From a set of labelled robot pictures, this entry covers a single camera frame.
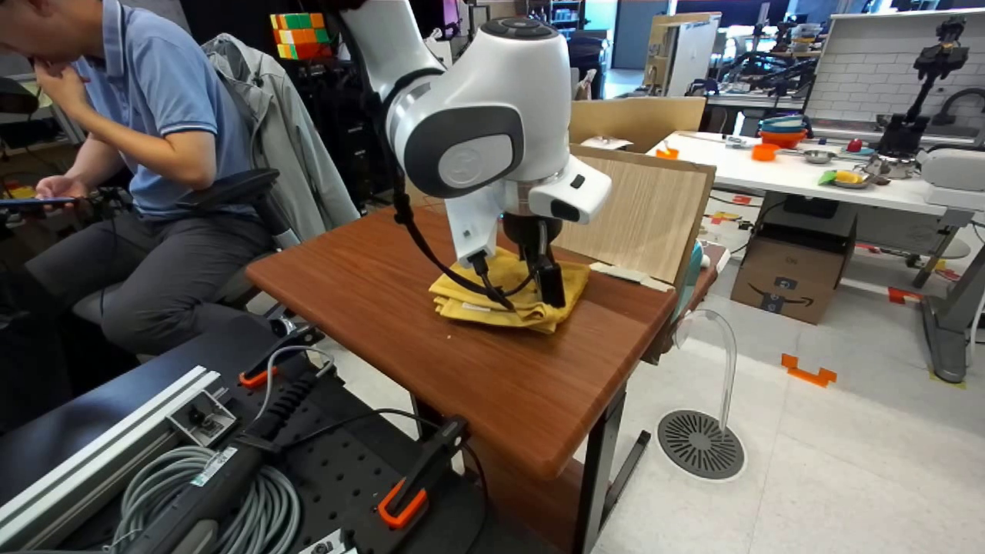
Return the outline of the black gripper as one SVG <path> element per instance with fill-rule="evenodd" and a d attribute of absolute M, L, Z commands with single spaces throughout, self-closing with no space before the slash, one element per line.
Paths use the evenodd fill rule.
<path fill-rule="evenodd" d="M 568 307 L 563 270 L 559 262 L 552 262 L 552 239 L 561 232 L 561 222 L 546 214 L 506 214 L 502 226 L 519 245 L 521 259 L 539 263 L 543 302 L 552 307 Z"/>

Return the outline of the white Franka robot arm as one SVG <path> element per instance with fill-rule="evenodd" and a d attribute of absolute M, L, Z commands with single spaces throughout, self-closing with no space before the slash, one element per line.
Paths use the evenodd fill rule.
<path fill-rule="evenodd" d="M 524 282 L 552 307 L 568 285 L 552 244 L 568 222 L 586 222 L 586 173 L 569 154 L 569 59 L 563 36 L 530 18 L 490 18 L 452 65 L 424 45 L 410 0 L 339 0 L 332 6 L 378 108 L 387 160 L 448 209 L 456 259 L 443 263 L 422 236 L 410 197 L 399 222 L 460 285 L 513 307 L 513 289 L 492 279 L 497 232 L 527 263 Z"/>

